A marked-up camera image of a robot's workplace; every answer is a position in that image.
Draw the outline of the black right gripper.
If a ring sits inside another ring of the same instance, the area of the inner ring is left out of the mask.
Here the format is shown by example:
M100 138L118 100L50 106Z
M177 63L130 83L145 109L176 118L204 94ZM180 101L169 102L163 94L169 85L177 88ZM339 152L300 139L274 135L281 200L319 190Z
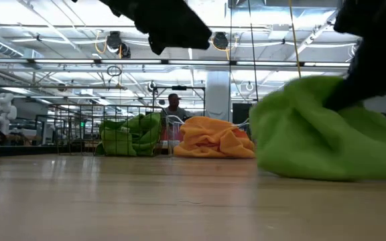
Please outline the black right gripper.
M324 108L339 111L375 96L386 95L386 37L368 33L355 52L346 80L338 83Z

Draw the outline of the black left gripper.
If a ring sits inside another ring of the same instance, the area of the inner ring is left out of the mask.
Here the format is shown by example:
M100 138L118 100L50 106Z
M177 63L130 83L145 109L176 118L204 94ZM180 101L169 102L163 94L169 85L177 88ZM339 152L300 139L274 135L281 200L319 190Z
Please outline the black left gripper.
M134 22L148 35L157 55L166 48L206 50L210 46L211 30L183 0L142 0L135 8Z

